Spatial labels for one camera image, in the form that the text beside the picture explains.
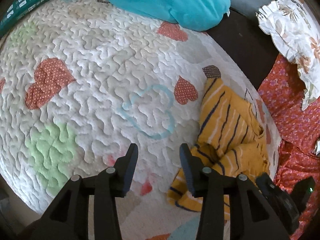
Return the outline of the yellow striped small garment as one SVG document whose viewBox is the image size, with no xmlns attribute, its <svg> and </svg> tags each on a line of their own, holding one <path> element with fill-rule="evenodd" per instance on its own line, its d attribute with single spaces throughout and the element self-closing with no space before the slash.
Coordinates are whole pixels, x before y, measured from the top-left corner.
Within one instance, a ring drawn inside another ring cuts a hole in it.
<svg viewBox="0 0 320 240">
<path fill-rule="evenodd" d="M 204 166 L 219 174 L 236 177 L 245 174 L 252 181 L 269 172 L 266 133 L 251 103 L 221 78 L 210 78 L 205 85 L 200 111 L 200 132 L 191 153 Z"/>
</svg>

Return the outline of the red floral bedsheet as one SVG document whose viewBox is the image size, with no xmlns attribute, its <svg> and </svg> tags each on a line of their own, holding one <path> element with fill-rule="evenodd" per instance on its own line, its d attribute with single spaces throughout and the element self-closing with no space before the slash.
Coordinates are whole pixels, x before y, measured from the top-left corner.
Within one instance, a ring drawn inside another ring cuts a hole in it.
<svg viewBox="0 0 320 240">
<path fill-rule="evenodd" d="M 304 82 L 297 66 L 278 55 L 268 76 L 258 89 L 281 137 L 279 163 L 274 182 L 291 192 L 294 185 L 313 177 L 315 187 L 299 218 L 299 228 L 291 239 L 299 239 L 319 210 L 319 157 L 314 154 L 319 139 L 319 100 L 302 110 Z"/>
</svg>

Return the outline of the white quilted heart blanket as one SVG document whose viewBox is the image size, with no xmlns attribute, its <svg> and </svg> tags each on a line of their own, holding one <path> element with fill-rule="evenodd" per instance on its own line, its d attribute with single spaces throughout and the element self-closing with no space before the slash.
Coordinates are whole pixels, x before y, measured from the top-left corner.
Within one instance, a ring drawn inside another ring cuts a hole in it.
<svg viewBox="0 0 320 240">
<path fill-rule="evenodd" d="M 1 40 L 1 176 L 42 214 L 74 174 L 94 176 L 131 143 L 139 158 L 117 200 L 124 239 L 193 239 L 199 216 L 170 205 L 178 149 L 199 132 L 204 85 L 218 68 L 267 135 L 270 175 L 280 136 L 257 93 L 207 34 L 116 8 L 50 0 Z"/>
</svg>

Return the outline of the white floral leaf pillowcase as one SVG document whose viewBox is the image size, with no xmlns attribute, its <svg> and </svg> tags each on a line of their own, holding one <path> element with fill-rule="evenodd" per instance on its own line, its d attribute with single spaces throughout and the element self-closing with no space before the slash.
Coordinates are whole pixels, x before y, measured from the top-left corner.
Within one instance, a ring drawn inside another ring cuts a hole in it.
<svg viewBox="0 0 320 240">
<path fill-rule="evenodd" d="M 277 50 L 297 65 L 304 82 L 302 110 L 319 98 L 319 31 L 300 0 L 272 0 L 256 13 L 259 27 Z"/>
</svg>

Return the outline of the dark green cardboard box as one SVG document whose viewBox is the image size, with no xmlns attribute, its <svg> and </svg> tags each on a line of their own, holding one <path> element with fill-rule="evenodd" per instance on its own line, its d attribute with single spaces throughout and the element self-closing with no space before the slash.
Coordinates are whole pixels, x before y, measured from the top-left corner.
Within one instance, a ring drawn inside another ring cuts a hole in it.
<svg viewBox="0 0 320 240">
<path fill-rule="evenodd" d="M 26 14 L 49 0 L 13 0 L 1 19 L 1 38 Z"/>
</svg>

